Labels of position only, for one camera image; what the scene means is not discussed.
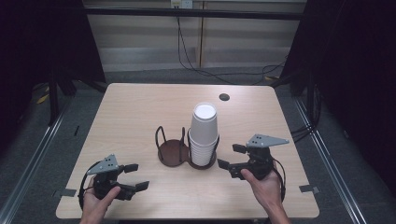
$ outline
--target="wooden table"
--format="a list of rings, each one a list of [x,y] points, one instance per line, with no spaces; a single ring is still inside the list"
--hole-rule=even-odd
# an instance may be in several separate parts
[[[222,93],[227,93],[230,100],[221,101]],[[119,164],[139,164],[137,172],[119,175],[121,184],[149,181],[149,187],[136,193],[131,201],[115,200],[106,218],[267,217],[248,182],[231,178],[217,163],[207,170],[197,170],[187,162],[170,168],[159,161],[155,145],[157,128],[163,126],[168,140],[179,139],[182,127],[190,128],[192,111],[200,102],[209,102],[218,110],[219,159],[230,163],[248,161],[246,154],[233,152],[232,144],[244,145],[255,133],[290,140],[289,144],[270,147],[273,157],[286,170],[286,212],[289,217],[318,216],[313,193],[300,192],[299,186],[309,183],[276,94],[270,87],[111,84],[66,188],[79,189],[87,169],[114,153]],[[62,197],[56,215],[81,217],[77,194]]]

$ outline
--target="human hand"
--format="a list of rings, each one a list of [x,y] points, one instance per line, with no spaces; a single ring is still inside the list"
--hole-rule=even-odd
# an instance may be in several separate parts
[[[95,190],[93,186],[94,176],[91,178],[88,189],[84,194],[84,206],[82,208],[82,217],[80,223],[99,224],[105,217],[107,208],[111,205],[113,200],[120,193],[120,187],[116,186],[111,189],[106,197],[99,200],[95,197]]]
[[[280,180],[274,171],[264,179],[258,180],[247,169],[241,170],[242,176],[250,184],[259,204],[267,212],[273,224],[290,223],[280,197]]]

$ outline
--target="brown cup holder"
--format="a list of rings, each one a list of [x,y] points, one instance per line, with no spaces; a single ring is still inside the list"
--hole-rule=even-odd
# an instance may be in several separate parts
[[[163,143],[161,145],[158,144],[158,132],[162,131],[163,133]],[[161,163],[164,164],[165,166],[169,167],[176,167],[181,165],[183,162],[188,162],[189,165],[195,169],[198,170],[205,170],[210,168],[216,161],[216,149],[219,144],[219,138],[218,142],[215,145],[215,148],[212,153],[211,160],[208,165],[205,166],[199,166],[196,165],[192,162],[191,158],[191,147],[190,147],[190,131],[187,132],[187,140],[188,140],[188,146],[184,144],[184,136],[186,131],[184,127],[181,129],[181,139],[176,140],[168,140],[166,141],[165,138],[165,133],[163,132],[163,127],[160,126],[157,129],[157,132],[155,133],[155,144],[157,145],[158,148],[158,158],[160,159]]]

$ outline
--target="power outlet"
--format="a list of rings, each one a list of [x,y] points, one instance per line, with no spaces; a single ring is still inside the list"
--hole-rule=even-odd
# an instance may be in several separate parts
[[[181,8],[181,0],[171,0],[171,8]]]
[[[181,8],[192,9],[192,0],[181,0]]]

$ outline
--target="stack of paper cups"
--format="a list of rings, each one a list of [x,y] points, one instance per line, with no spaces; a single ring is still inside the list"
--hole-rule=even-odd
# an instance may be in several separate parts
[[[192,162],[199,166],[208,165],[218,138],[216,108],[210,103],[198,104],[194,108],[190,128]]]

